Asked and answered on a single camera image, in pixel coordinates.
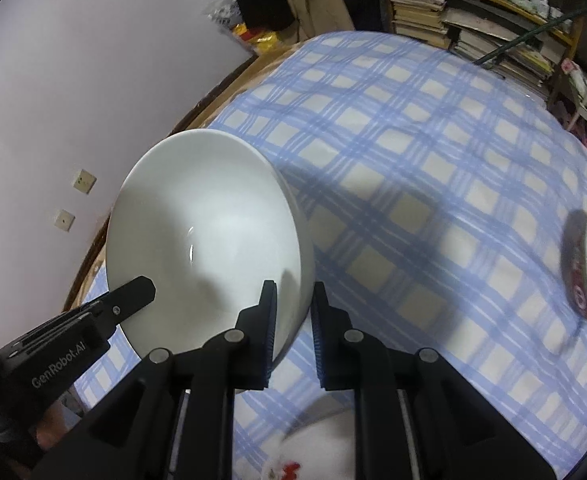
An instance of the screw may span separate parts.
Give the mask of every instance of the screw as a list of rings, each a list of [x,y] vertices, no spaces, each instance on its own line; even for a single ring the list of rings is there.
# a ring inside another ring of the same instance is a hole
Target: screw
[[[365,334],[359,330],[354,330],[353,328],[345,332],[345,339],[349,341],[349,343],[359,343],[364,338]]]
[[[224,338],[230,343],[239,343],[244,339],[244,332],[237,328],[232,328],[225,332]]]
[[[438,352],[433,348],[422,348],[418,352],[418,356],[420,357],[420,361],[424,361],[425,363],[435,363],[439,357]]]
[[[152,363],[158,365],[169,359],[169,350],[166,348],[154,348],[151,352],[149,352],[148,358]]]

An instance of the wall switch plate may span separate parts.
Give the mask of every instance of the wall switch plate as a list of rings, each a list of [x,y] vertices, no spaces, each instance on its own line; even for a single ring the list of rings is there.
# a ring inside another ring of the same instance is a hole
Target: wall switch plate
[[[70,212],[65,211],[64,209],[60,209],[58,215],[55,217],[55,222],[53,223],[55,227],[58,229],[62,229],[63,231],[68,232],[73,225],[73,221],[76,219]]]
[[[85,194],[89,194],[95,183],[96,177],[94,175],[86,170],[81,170],[75,181],[73,181],[73,187]]]

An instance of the tablecloth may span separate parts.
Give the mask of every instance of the tablecloth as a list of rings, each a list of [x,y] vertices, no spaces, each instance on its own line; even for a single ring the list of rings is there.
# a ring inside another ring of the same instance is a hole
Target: tablecloth
[[[308,41],[210,127],[282,172],[317,278],[355,327],[436,348],[559,478],[570,471],[587,450],[587,322],[560,270],[587,213],[577,139],[492,73],[370,32]],[[112,344],[76,383],[90,404],[138,359],[119,330]],[[236,397],[234,477],[259,478],[286,434],[352,403],[320,389],[307,320],[270,388]]]

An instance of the metal rod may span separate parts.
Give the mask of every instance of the metal rod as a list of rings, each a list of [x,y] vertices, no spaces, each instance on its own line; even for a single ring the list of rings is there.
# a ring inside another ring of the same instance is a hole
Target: metal rod
[[[506,52],[510,48],[513,48],[516,45],[519,45],[534,36],[537,36],[541,32],[544,32],[545,30],[548,30],[549,28],[554,28],[556,25],[560,25],[560,23],[566,22],[567,20],[573,20],[574,18],[577,18],[578,16],[581,16],[586,13],[587,13],[587,9],[572,10],[571,12],[568,12],[567,14],[563,14],[559,18],[554,18],[553,20],[550,20],[549,22],[544,23],[543,25],[541,25],[538,28],[534,28],[534,29],[530,30],[529,32],[525,32],[523,35],[515,38],[515,40],[509,41],[508,43],[505,43],[503,46],[498,47],[493,52],[488,53],[486,56],[481,57],[480,59],[478,59],[477,61],[474,61],[473,63],[474,63],[474,65],[483,65],[487,61],[494,59],[494,57],[499,56],[503,52]]]

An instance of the stack of books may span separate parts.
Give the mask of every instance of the stack of books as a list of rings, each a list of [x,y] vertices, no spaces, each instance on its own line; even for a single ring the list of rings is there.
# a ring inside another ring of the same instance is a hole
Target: stack of books
[[[445,0],[390,0],[396,34],[439,48],[449,48],[448,27],[441,20]]]
[[[486,56],[517,37],[516,33],[491,20],[451,7],[443,13],[443,21],[451,27],[460,28],[458,41],[451,51],[471,61]],[[485,68],[489,68],[491,63],[488,62]],[[553,65],[527,44],[520,44],[507,51],[506,57],[491,66],[491,69],[503,77],[518,81],[542,98],[548,97],[544,81],[553,74]]]

